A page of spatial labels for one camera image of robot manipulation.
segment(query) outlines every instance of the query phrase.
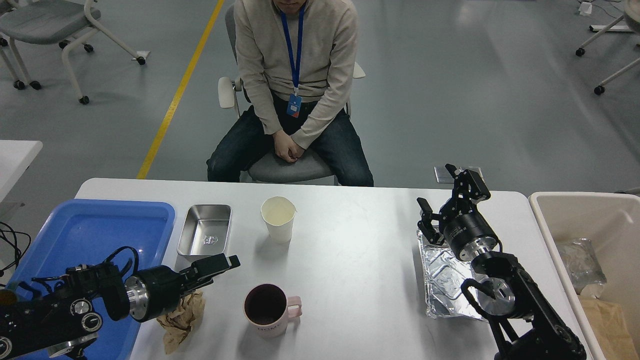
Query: white chair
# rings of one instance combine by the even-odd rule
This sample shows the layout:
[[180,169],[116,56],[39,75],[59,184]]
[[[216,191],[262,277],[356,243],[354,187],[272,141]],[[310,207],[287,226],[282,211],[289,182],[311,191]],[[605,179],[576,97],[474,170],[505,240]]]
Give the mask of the white chair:
[[[85,0],[83,6],[65,0],[40,0],[18,8],[0,18],[0,32],[9,36],[9,46],[13,51],[15,60],[22,71],[24,79],[33,88],[39,88],[40,84],[37,81],[31,81],[22,57],[15,46],[15,40],[29,44],[59,44],[60,47],[63,47],[60,43],[65,42],[64,40],[67,38],[74,38],[75,40],[63,47],[62,63],[67,70],[71,85],[81,104],[88,104],[89,97],[80,90],[80,85],[69,62],[69,52],[80,44],[85,44],[86,51],[92,51],[92,48],[90,50],[87,49],[86,41],[99,31],[127,51],[140,65],[145,64],[146,60],[143,56],[140,56],[134,49],[118,39],[98,21],[100,10],[93,7],[94,1],[97,0]],[[90,30],[77,38],[74,36],[86,28],[90,28]]]
[[[11,9],[13,9],[13,5],[12,4],[6,2],[5,0],[0,0],[0,16],[2,16],[5,13],[9,12]],[[15,70],[13,69],[13,66],[11,65],[11,61],[9,61],[9,58],[4,53],[4,49],[3,48],[8,46],[8,45],[9,45],[9,43],[6,41],[5,38],[2,37],[2,34],[0,34],[0,59],[2,60],[2,63],[4,64],[4,67],[6,67],[9,70],[9,74],[11,74],[11,77],[13,79],[13,87],[18,89],[18,90],[22,90],[26,86],[18,78],[18,74],[16,74]]]
[[[236,58],[236,22],[234,20],[233,5],[225,14],[225,23],[227,25],[229,41],[231,42],[231,49]],[[364,77],[364,71],[358,63],[356,63],[353,78],[361,79]],[[236,78],[236,80],[231,80],[228,77],[218,80],[218,100],[220,107],[223,109],[235,109],[236,119],[239,119],[240,110],[238,108],[237,92],[244,92],[243,82],[240,77]],[[348,115],[351,115],[351,104],[349,101],[347,102],[346,112]],[[299,181],[333,176],[333,183],[338,184],[338,180],[331,171],[331,168],[313,149],[307,149],[303,156],[295,163],[288,163],[280,159],[275,154],[275,151],[270,151],[260,160],[256,161],[248,169],[248,173],[253,180],[263,183],[297,183]]]
[[[575,54],[577,56],[584,55],[585,54],[584,48],[587,45],[592,43],[592,41],[594,41],[598,37],[602,36],[602,34],[604,34],[609,29],[611,29],[614,25],[616,25],[617,23],[622,21],[622,19],[625,19],[625,21],[627,22],[627,25],[629,26],[630,29],[632,29],[636,33],[640,34],[640,0],[625,0],[625,13],[623,15],[621,15],[620,17],[618,17],[616,20],[613,20],[613,22],[610,23],[609,25],[607,25],[604,28],[602,28],[595,35],[590,37],[587,41],[582,43],[582,45],[580,45],[580,47],[575,51]],[[596,86],[593,89],[593,92],[596,93],[596,95],[602,95],[602,93],[604,93],[604,90],[605,90],[604,86],[606,84],[610,83],[613,79],[615,79],[618,76],[622,75],[623,73],[625,73],[626,71],[630,70],[632,67],[636,66],[639,63],[640,63],[640,58],[636,59],[635,61],[633,61],[629,65],[623,67],[622,69],[620,69],[619,71],[615,72],[613,75],[609,76],[608,78],[602,80],[600,82],[600,84],[598,84],[598,86]]]

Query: beige sweater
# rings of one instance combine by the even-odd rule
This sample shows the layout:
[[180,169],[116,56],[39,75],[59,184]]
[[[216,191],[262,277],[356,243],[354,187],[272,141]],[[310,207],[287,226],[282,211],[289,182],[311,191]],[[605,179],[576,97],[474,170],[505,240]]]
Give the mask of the beige sweater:
[[[271,0],[236,0],[234,12],[240,76],[264,133],[273,134],[282,127],[271,90],[287,101],[293,93],[280,12]],[[298,15],[288,17],[287,23],[295,61]],[[357,35],[358,14],[351,0],[307,0],[298,95],[303,102],[318,104],[291,136],[304,149],[320,136],[349,98]]]

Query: brown paper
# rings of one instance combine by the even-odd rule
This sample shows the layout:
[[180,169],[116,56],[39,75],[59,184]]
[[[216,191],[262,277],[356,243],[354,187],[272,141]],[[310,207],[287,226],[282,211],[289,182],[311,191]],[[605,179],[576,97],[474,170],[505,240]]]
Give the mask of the brown paper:
[[639,360],[622,307],[591,297],[578,298],[607,360]]
[[180,343],[187,338],[195,322],[202,318],[204,305],[202,291],[198,290],[180,299],[176,310],[156,318],[160,326],[166,330],[163,337],[165,354],[176,351]]

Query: white paper cup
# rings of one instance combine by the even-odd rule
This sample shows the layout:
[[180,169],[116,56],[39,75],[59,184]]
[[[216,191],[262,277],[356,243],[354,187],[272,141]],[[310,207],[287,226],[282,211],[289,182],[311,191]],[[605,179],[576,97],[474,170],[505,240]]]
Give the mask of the white paper cup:
[[282,196],[272,197],[262,203],[260,212],[273,241],[277,243],[291,241],[293,218],[296,216],[296,207],[291,201]]

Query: hand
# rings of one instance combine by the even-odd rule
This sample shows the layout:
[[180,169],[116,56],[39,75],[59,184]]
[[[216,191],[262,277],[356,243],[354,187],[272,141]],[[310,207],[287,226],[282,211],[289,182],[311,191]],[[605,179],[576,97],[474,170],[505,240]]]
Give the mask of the hand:
[[273,142],[276,155],[288,163],[295,163],[305,152],[300,145],[293,141],[291,136],[282,130],[278,130],[273,134]]

